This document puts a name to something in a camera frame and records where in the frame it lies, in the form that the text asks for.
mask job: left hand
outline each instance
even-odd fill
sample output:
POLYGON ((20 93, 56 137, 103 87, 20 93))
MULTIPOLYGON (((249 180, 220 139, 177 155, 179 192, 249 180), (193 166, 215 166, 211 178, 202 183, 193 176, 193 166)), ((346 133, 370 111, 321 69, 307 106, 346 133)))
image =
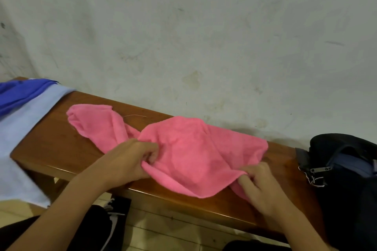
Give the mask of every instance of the left hand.
POLYGON ((158 144, 130 139, 107 152, 79 176, 90 179, 106 192, 128 182, 148 178, 141 162, 145 160, 152 164, 157 157, 158 144))

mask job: human hand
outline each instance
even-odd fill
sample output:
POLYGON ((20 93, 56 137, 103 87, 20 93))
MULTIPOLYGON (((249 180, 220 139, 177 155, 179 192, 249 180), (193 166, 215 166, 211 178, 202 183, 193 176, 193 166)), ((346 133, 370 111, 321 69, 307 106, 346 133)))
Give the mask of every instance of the human hand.
POLYGON ((294 207, 272 175, 267 163, 261 162, 256 166, 245 166, 240 170, 247 172, 252 178, 242 175, 238 178, 238 183, 260 213, 277 219, 281 211, 284 212, 290 206, 294 207))
POLYGON ((103 192, 128 182, 148 178, 143 160, 152 164, 158 157, 158 144, 130 139, 107 152, 79 176, 90 179, 103 192))

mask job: wooden bench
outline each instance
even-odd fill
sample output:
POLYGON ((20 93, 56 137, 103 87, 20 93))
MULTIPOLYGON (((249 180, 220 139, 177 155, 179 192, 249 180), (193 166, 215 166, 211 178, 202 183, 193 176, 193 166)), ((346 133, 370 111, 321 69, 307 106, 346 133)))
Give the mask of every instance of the wooden bench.
MULTIPOLYGON (((22 168, 33 173, 39 185, 49 179, 52 181, 53 177, 70 181, 102 156, 94 144, 79 135, 67 121, 66 111, 70 106, 80 103, 111 105, 121 116, 146 116, 124 118, 127 124, 138 130, 172 117, 78 91, 64 96, 11 154, 22 168)), ((304 212, 324 238, 322 212, 314 191, 308 185, 304 174, 298 170, 295 150, 272 142, 269 142, 268 146, 263 160, 269 163, 290 200, 304 212)), ((225 188, 213 197, 198 199, 171 192, 153 179, 143 179, 111 192, 129 197, 139 205, 165 207, 238 230, 285 241, 280 228, 274 222, 264 218, 230 188, 225 188)))

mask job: black bag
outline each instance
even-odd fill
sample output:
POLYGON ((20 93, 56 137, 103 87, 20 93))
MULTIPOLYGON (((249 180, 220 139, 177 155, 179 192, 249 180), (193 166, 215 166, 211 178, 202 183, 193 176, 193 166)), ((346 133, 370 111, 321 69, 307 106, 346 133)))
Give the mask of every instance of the black bag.
POLYGON ((377 145, 346 134, 322 134, 309 152, 296 148, 323 212, 330 244, 377 250, 377 145))

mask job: tiled floor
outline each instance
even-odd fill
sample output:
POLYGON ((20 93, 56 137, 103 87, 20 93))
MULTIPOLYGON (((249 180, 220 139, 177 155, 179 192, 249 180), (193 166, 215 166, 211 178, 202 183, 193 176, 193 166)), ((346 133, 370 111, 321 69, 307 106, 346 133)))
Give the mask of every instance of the tiled floor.
MULTIPOLYGON (((110 196, 108 193, 103 194, 95 204, 105 205, 110 196)), ((0 227, 31 216, 31 209, 25 202, 0 202, 0 227)), ((229 241, 251 238, 256 236, 174 211, 140 210, 131 205, 125 227, 124 250, 216 251, 229 241)), ((272 242, 260 237, 258 239, 272 242)))

